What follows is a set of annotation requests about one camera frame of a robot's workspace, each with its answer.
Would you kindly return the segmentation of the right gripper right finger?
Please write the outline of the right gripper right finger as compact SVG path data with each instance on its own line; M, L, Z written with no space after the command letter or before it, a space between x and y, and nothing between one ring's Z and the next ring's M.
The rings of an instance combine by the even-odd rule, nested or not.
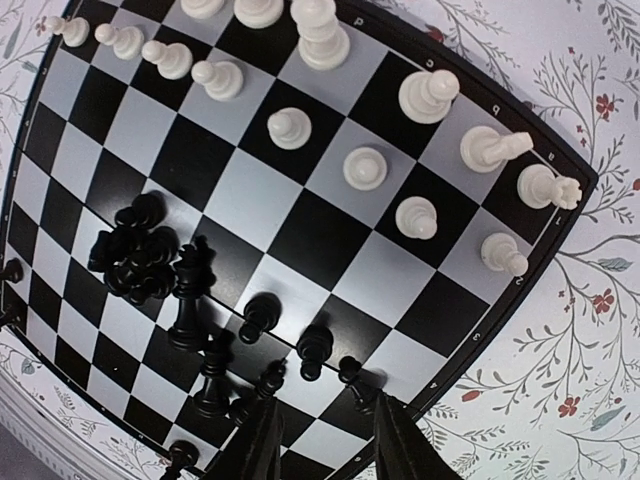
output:
M380 393L376 401L374 457L378 479L458 478L458 474L432 447L403 405L386 393Z

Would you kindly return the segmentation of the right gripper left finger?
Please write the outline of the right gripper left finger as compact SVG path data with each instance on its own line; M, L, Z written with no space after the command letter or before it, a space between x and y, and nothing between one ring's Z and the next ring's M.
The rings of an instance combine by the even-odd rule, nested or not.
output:
M258 402L202 479L278 480L283 432L277 399Z

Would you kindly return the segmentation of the black white chessboard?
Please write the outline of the black white chessboard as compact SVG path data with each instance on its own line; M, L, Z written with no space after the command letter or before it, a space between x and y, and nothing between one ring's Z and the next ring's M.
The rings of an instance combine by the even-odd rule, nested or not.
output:
M362 1L337 5L351 50L319 72L300 58L289 14L252 30L225 6L206 22L173 1L76 1L92 26L135 25L196 59L228 60L241 93L215 102L190 78L164 79L94 39L51 45L21 132L2 219L23 279L3 307L29 350L3 368L66 381L54 413L99 440L128 472L152 477L184 439L206 468L234 433L194 406L211 340L227 373L255 382L284 360L278 393L286 479L351 479L372 460L373 421L338 379L351 356L418 413L511 317L577 219L527 206L517 180L542 164L589 195L595 171L540 118L424 32ZM400 85L449 70L460 92L435 124L401 110ZM527 132L534 147L489 173L460 142L475 126ZM481 259L491 234L527 258L513 277ZM185 244L206 275L201 351L169 342Z

